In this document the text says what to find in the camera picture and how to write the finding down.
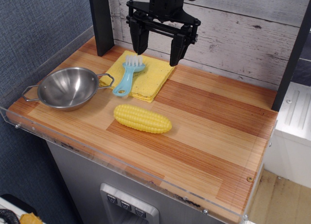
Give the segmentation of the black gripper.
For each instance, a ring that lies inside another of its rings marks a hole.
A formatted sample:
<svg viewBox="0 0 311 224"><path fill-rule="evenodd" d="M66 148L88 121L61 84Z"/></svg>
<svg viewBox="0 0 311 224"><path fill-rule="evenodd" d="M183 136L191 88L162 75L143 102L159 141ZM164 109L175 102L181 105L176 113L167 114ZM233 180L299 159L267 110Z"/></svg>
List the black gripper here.
<svg viewBox="0 0 311 224"><path fill-rule="evenodd" d="M184 0L129 0L126 17L134 51L141 55L148 47L149 32L173 37L170 66L178 65L190 43L197 41L201 21L183 10Z"/></svg>

